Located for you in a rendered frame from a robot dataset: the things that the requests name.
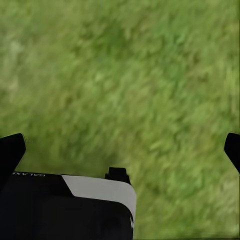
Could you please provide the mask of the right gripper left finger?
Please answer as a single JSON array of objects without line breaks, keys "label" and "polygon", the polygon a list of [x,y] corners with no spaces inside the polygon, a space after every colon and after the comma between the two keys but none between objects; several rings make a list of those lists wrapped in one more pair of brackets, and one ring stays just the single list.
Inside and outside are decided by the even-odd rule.
[{"label": "right gripper left finger", "polygon": [[0,138],[0,193],[26,152],[22,133]]}]

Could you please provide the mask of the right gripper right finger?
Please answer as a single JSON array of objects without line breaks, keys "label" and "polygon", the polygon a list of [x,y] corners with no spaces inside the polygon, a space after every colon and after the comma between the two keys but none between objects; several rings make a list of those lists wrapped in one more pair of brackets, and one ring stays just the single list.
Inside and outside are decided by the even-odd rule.
[{"label": "right gripper right finger", "polygon": [[235,133],[229,133],[227,135],[224,151],[240,172],[240,135]]}]

